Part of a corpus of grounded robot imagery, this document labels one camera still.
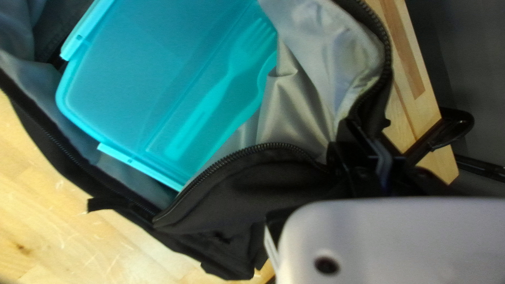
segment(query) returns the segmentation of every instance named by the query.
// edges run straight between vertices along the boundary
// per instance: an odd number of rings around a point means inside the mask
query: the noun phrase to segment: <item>gray fabric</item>
[[[321,96],[289,48],[277,47],[277,67],[267,79],[257,143],[284,142],[326,163],[326,148],[335,138],[335,112]]]
[[[259,2],[325,107],[335,113],[334,120],[346,117],[380,75],[384,52],[379,39],[333,1]]]
[[[174,196],[151,177],[98,151],[98,142],[71,123],[57,109],[55,91],[61,74],[47,63],[34,62],[32,25],[44,1],[0,1],[0,67],[58,125],[72,145],[95,164],[160,208]]]
[[[505,166],[505,2],[429,3],[453,99],[475,117],[459,154]]]

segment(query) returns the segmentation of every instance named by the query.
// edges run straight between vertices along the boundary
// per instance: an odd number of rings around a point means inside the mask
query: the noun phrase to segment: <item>plastic food container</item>
[[[259,107],[276,32],[253,0],[99,0],[62,47],[59,109],[180,191]]]

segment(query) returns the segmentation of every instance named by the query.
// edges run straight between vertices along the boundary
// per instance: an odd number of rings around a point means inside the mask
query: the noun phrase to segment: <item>wooden board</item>
[[[393,40],[395,85],[386,135],[405,151],[440,118],[403,0],[368,0]],[[458,170],[450,147],[420,165],[447,182]],[[0,283],[225,283],[111,210],[86,214],[85,192],[59,175],[0,94]],[[270,263],[251,281],[265,283]]]
[[[386,136],[406,151],[440,119],[416,35],[404,0],[366,0],[386,25],[393,47],[394,84],[386,116]],[[429,153],[418,164],[447,183],[459,174],[450,146]]]

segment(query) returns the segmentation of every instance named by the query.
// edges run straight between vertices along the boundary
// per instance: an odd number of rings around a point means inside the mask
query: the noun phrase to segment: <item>black fabric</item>
[[[60,47],[93,0],[47,0],[33,27],[35,60],[56,61]]]
[[[209,273],[240,269],[252,277],[266,261],[265,216],[272,210],[311,201],[348,197],[328,169],[288,149],[270,149],[233,161],[155,217],[156,230],[203,239],[199,250],[214,263]]]

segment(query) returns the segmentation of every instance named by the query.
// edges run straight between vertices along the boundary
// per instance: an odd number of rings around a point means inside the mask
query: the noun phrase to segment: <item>plastic fork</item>
[[[259,18],[237,39],[231,48],[226,75],[204,96],[179,129],[165,150],[172,159],[178,159],[213,114],[231,81],[246,72],[264,56],[275,37],[273,27]]]

